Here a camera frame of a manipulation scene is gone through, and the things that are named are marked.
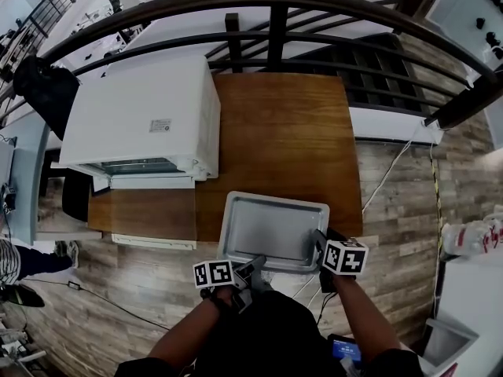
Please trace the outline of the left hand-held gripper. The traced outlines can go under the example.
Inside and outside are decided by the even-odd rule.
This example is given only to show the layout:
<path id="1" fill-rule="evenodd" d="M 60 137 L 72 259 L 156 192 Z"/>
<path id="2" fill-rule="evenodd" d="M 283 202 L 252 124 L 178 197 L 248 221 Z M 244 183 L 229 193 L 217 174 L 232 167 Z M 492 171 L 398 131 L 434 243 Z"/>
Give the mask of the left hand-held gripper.
<path id="1" fill-rule="evenodd" d="M 196 289 L 202 299 L 209 298 L 222 311 L 243 313 L 255 298 L 273 288 L 262 278 L 266 256 L 260 255 L 244 264 L 214 260 L 193 266 Z"/>

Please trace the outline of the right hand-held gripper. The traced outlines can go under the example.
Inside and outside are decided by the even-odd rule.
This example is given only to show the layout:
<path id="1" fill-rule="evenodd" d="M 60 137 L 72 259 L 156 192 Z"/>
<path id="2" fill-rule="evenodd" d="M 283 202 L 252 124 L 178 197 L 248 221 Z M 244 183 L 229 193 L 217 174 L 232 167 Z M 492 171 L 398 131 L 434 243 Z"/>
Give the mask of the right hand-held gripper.
<path id="1" fill-rule="evenodd" d="M 361 276 L 369 257 L 369 247 L 351 238 L 328 229 L 323 233 L 315 229 L 312 234 L 318 252 L 317 266 L 322 293 L 336 293 L 332 275 Z"/>

